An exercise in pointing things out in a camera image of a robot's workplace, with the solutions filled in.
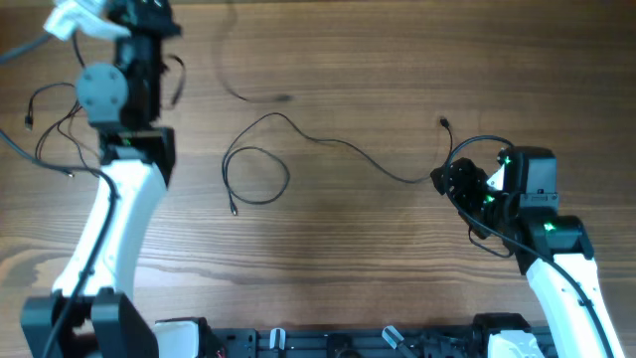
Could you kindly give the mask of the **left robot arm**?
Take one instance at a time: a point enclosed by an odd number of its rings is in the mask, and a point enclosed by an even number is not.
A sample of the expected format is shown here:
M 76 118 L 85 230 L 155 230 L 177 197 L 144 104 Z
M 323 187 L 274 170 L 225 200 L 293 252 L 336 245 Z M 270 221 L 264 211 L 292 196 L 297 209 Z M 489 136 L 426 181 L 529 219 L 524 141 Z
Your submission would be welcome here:
M 29 298 L 21 326 L 36 357 L 156 357 L 159 341 L 131 301 L 146 229 L 165 196 L 175 136 L 159 127 L 162 44 L 181 29 L 165 1 L 59 1 L 52 36 L 111 41 L 111 63 L 83 69 L 76 96 L 97 132 L 97 195 L 67 266 L 47 296 Z

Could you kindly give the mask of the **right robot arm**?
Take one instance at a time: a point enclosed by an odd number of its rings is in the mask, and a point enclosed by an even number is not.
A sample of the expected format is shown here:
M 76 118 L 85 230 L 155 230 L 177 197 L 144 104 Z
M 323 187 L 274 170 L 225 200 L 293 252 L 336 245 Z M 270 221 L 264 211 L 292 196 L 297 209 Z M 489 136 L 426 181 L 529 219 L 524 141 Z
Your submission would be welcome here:
M 496 236 L 535 294 L 559 357 L 624 354 L 600 290 L 582 221 L 558 212 L 557 159 L 546 148 L 503 148 L 493 175 L 450 154 L 431 171 L 435 189 L 469 227 L 475 246 Z

